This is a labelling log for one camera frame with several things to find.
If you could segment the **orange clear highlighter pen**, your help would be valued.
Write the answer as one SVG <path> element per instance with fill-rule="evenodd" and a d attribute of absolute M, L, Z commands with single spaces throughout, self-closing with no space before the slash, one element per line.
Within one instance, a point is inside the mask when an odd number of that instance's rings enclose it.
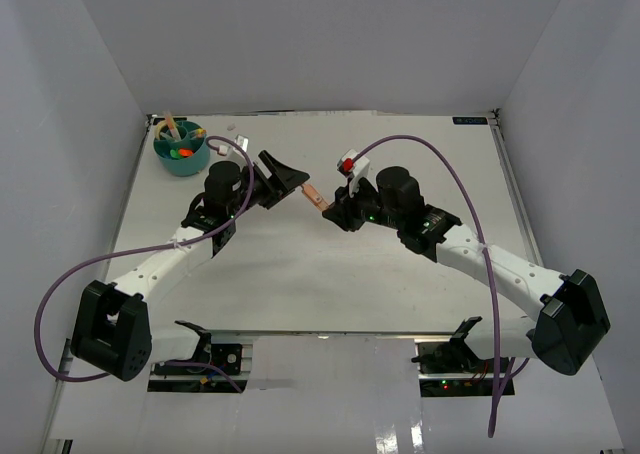
<path fill-rule="evenodd" d="M 165 111 L 163 112 L 163 115 L 164 115 L 164 117 L 165 117 L 165 121 L 166 121 L 166 125 L 167 125 L 168 130 L 169 130 L 169 131 L 172 131 L 173 133 L 177 133 L 177 132 L 179 132 L 179 131 L 178 131 L 178 129 L 177 129 L 177 127 L 176 127 L 176 124 L 175 124 L 174 118 L 173 118 L 173 116 L 171 115 L 171 113 L 170 113 L 168 110 L 165 110 Z"/>

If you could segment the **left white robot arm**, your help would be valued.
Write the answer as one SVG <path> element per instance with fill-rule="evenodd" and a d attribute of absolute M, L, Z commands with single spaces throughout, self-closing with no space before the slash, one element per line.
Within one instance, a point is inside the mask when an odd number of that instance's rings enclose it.
<path fill-rule="evenodd" d="M 153 329 L 151 316 L 188 274 L 225 247 L 242 208 L 270 209 L 310 178 L 266 151 L 259 158 L 260 165 L 241 166 L 236 158 L 212 164 L 169 249 L 110 283 L 94 281 L 84 289 L 71 339 L 74 357 L 122 381 L 148 364 L 178 361 L 191 373 L 209 366 L 205 329 L 187 321 Z"/>

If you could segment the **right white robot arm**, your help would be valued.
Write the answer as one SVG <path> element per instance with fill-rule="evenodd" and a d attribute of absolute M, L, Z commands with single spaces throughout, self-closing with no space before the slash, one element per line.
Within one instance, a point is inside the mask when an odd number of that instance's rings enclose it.
<path fill-rule="evenodd" d="M 370 183 L 335 192 L 323 217 L 346 232 L 365 223 L 395 230 L 409 251 L 468 275 L 520 308 L 526 321 L 515 324 L 502 351 L 534 357 L 572 376 L 611 328 L 595 278 L 533 264 L 498 246 L 485 247 L 453 214 L 424 201 L 417 180 L 403 167 L 385 168 Z"/>

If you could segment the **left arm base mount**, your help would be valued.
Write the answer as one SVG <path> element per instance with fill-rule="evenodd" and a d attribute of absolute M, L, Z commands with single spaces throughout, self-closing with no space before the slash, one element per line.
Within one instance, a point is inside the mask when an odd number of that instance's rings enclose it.
<path fill-rule="evenodd" d="M 252 364 L 250 344 L 210 344 L 196 360 L 199 366 L 156 364 L 148 392 L 189 394 L 240 394 L 248 384 Z"/>

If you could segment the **beige tape roll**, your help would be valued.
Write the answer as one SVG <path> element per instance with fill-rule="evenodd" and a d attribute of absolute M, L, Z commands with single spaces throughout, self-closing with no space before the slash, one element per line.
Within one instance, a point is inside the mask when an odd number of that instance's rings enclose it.
<path fill-rule="evenodd" d="M 165 123 L 159 123 L 155 126 L 154 136 L 156 140 L 170 139 L 170 136 L 165 131 L 165 128 L 166 128 Z"/>

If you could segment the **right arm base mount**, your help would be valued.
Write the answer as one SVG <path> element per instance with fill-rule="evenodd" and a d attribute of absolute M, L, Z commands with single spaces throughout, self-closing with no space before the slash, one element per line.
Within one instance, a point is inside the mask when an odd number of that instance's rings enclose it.
<path fill-rule="evenodd" d="M 480 316 L 466 319 L 443 340 L 416 341 L 411 362 L 419 371 L 422 398 L 492 396 L 492 354 L 478 357 L 466 344 L 472 329 L 481 321 Z"/>

